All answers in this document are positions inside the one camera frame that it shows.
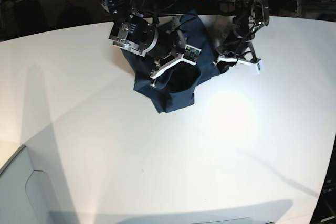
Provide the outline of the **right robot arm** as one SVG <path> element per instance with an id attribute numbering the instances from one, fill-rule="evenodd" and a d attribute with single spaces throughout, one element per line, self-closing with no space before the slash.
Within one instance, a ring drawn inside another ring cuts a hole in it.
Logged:
<path id="1" fill-rule="evenodd" d="M 187 44 L 180 30 L 181 13 L 169 13 L 173 4 L 157 10 L 163 0 L 102 0 L 113 18 L 109 36 L 113 45 L 133 56 L 149 59 L 151 86 L 168 70 L 183 63 L 197 64 L 198 49 Z"/>

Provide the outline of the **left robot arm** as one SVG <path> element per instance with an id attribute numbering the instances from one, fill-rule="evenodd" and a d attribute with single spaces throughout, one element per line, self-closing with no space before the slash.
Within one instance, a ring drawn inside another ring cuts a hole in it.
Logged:
<path id="1" fill-rule="evenodd" d="M 241 64 L 259 71 L 262 60 L 256 56 L 252 40 L 256 32 L 269 24 L 267 0 L 234 0 L 233 3 L 232 21 L 223 32 L 213 64 Z"/>

